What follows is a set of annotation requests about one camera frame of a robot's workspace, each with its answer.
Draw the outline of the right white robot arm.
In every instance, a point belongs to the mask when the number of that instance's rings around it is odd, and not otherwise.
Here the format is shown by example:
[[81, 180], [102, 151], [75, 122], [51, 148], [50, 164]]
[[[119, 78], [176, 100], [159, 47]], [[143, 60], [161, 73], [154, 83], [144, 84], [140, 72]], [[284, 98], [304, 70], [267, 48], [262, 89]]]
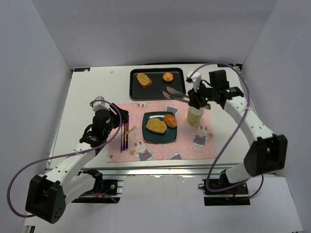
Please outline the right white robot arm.
[[287, 138], [275, 134], [259, 119], [250, 107], [249, 95], [238, 87], [230, 87], [225, 70], [209, 73], [209, 86], [203, 84], [198, 72], [190, 72], [187, 82], [193, 84], [188, 92], [189, 106], [196, 109], [208, 108], [213, 101], [221, 106], [237, 123], [246, 137], [249, 150], [243, 162], [223, 172], [221, 178], [235, 185], [264, 173], [281, 170], [285, 167]]

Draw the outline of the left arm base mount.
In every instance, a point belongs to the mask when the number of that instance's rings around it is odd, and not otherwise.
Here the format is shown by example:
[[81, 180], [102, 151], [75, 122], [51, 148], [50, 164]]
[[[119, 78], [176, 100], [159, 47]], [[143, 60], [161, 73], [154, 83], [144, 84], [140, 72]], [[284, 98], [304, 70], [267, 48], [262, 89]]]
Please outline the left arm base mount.
[[72, 203], [118, 203], [121, 199], [123, 181], [107, 179], [100, 171], [87, 169], [79, 171], [76, 178], [86, 177], [94, 181], [92, 189], [87, 189], [84, 193], [72, 201]]

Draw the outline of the metal food tongs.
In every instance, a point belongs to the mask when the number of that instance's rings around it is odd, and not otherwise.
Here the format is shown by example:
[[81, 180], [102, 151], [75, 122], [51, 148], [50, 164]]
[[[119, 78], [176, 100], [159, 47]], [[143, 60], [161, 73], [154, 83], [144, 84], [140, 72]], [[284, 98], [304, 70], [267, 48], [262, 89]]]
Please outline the metal food tongs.
[[184, 102], [184, 103], [189, 103], [189, 100], [190, 100], [188, 95], [181, 93], [172, 87], [167, 86], [167, 90], [162, 91], [162, 93], [163, 93], [163, 96], [169, 100], [177, 100], [177, 101]]

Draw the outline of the toast slice with crust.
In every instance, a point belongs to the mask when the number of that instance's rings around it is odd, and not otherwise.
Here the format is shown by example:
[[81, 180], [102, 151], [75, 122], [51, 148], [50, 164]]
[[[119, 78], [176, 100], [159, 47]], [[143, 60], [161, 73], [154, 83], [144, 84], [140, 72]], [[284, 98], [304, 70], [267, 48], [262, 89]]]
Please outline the toast slice with crust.
[[151, 118], [147, 121], [146, 129], [157, 134], [164, 134], [167, 131], [167, 125], [159, 118]]

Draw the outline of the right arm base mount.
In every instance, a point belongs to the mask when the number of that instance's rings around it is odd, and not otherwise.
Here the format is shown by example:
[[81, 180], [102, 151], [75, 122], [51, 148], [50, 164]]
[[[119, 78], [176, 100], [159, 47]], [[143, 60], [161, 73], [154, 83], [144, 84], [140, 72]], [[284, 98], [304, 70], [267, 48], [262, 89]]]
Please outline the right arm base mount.
[[202, 180], [198, 188], [203, 191], [205, 206], [247, 206], [250, 205], [248, 187], [246, 182], [229, 189], [235, 185], [229, 183], [225, 170], [217, 179]]

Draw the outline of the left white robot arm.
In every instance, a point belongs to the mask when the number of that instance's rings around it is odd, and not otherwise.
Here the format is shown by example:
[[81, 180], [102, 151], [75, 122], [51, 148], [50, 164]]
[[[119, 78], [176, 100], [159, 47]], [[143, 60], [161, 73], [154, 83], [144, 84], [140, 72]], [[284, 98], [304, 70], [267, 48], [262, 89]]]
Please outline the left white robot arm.
[[102, 173], [94, 169], [83, 171], [82, 168], [106, 145], [111, 131], [128, 122], [128, 115], [128, 111], [114, 104], [97, 110], [73, 155], [66, 156], [46, 174], [31, 179], [26, 211], [54, 224], [69, 203], [85, 192], [95, 191], [102, 181]]

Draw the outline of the round bun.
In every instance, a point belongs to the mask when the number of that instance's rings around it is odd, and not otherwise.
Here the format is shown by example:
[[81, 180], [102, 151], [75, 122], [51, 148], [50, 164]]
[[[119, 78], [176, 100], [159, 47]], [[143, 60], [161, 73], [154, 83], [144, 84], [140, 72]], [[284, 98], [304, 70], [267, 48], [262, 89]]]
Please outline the round bun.
[[167, 83], [171, 83], [173, 81], [173, 74], [172, 73], [169, 73], [169, 72], [164, 73], [162, 77], [163, 77], [163, 80]]
[[164, 122], [166, 123], [166, 125], [170, 128], [175, 128], [177, 127], [177, 120], [174, 117], [174, 115], [171, 114], [166, 114], [164, 116]]

